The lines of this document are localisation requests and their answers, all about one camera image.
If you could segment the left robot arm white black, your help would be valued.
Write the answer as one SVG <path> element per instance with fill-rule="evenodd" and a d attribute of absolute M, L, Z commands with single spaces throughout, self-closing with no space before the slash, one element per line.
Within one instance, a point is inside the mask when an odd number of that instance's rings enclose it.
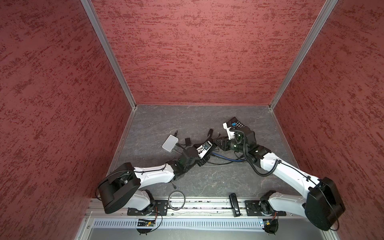
<path fill-rule="evenodd" d="M 145 187 L 179 180 L 194 166 L 204 165 L 213 150 L 214 147 L 189 147 L 183 150 L 178 160 L 156 167 L 139 168 L 124 163 L 100 181 L 95 196 L 102 202 L 106 214 L 124 207 L 150 212 L 155 200 Z"/>

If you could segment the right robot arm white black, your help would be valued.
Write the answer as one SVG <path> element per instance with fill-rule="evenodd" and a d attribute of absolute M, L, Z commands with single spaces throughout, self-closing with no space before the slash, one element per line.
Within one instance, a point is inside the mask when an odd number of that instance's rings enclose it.
<path fill-rule="evenodd" d="M 346 208 L 333 180 L 310 175 L 282 160 L 270 149 L 257 144 L 255 133 L 240 122 L 226 122 L 223 128 L 227 132 L 227 137 L 219 143 L 223 151 L 241 153 L 244 162 L 258 176 L 274 175 L 298 193 L 294 196 L 267 192 L 260 199 L 260 209 L 265 215 L 288 212 L 307 218 L 320 230 L 339 230 L 339 218 Z"/>

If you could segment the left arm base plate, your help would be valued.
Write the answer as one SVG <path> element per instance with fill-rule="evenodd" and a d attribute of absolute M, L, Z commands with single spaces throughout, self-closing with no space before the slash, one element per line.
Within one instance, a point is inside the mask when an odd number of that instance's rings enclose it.
<path fill-rule="evenodd" d="M 165 216 L 168 211 L 167 200 L 154 200 L 146 208 L 139 211 L 134 208 L 128 208 L 128 216 Z"/>

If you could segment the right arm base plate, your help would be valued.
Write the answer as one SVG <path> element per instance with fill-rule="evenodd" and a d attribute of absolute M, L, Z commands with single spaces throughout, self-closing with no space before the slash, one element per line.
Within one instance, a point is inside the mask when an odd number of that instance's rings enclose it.
<path fill-rule="evenodd" d="M 245 210 L 248 217 L 273 217 L 276 212 L 272 211 L 271 213 L 263 213 L 262 208 L 260 207 L 259 200 L 246 200 L 245 201 Z"/>

